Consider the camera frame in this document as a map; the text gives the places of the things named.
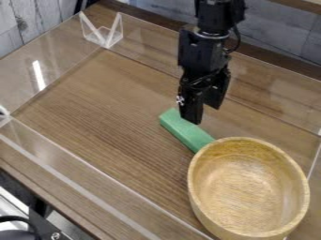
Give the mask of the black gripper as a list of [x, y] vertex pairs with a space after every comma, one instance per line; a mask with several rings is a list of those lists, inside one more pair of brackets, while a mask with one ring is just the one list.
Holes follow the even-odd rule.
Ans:
[[180, 117], [195, 125], [201, 122], [203, 101], [217, 110], [228, 90], [231, 57], [224, 48], [227, 37], [188, 27], [179, 30], [177, 66], [183, 75], [176, 103]]

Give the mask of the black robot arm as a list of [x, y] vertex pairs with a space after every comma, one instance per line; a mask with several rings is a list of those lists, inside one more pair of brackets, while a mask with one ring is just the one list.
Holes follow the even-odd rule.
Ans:
[[199, 125], [203, 105], [219, 109], [231, 80], [231, 53], [240, 45], [236, 24], [244, 0], [193, 0], [196, 25], [179, 30], [177, 66], [183, 69], [176, 103], [180, 117]]

